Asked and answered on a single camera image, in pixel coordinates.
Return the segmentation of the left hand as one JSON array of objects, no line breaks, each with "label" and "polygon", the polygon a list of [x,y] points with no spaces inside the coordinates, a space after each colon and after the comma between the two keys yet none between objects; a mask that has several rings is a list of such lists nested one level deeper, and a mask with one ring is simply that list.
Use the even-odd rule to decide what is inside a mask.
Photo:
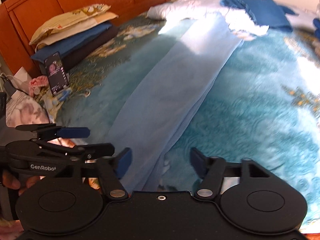
[{"label": "left hand", "polygon": [[18,190],[19,196],[23,194],[27,189],[34,186],[40,180],[41,180],[41,177],[33,176],[28,178],[24,186],[22,186],[21,182],[10,172],[4,170],[2,173],[2,184],[7,188]]}]

